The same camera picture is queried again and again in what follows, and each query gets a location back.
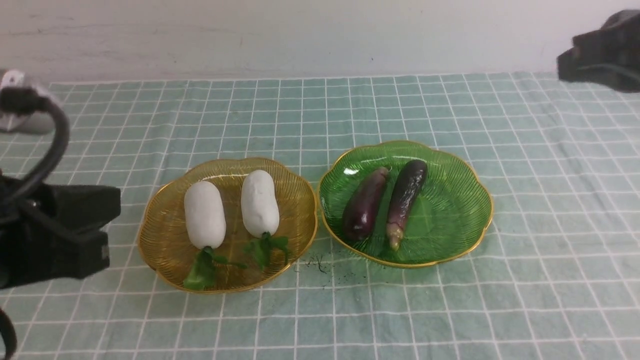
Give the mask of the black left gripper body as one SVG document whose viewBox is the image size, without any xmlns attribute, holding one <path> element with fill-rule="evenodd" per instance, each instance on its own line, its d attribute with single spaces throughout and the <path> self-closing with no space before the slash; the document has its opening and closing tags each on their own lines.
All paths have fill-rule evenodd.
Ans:
<svg viewBox="0 0 640 360">
<path fill-rule="evenodd" d="M 121 214 L 121 189 L 41 183 L 1 208 L 1 288 L 83 280 L 111 264 L 104 227 Z"/>
</svg>

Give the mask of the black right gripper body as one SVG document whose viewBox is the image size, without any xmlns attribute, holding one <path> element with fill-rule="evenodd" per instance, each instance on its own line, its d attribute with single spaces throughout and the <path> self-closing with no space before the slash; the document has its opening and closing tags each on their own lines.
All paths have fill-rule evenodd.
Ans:
<svg viewBox="0 0 640 360">
<path fill-rule="evenodd" d="M 640 11 L 618 11 L 599 29 L 574 36 L 572 47 L 557 57 L 557 76 L 563 82 L 639 93 Z"/>
</svg>

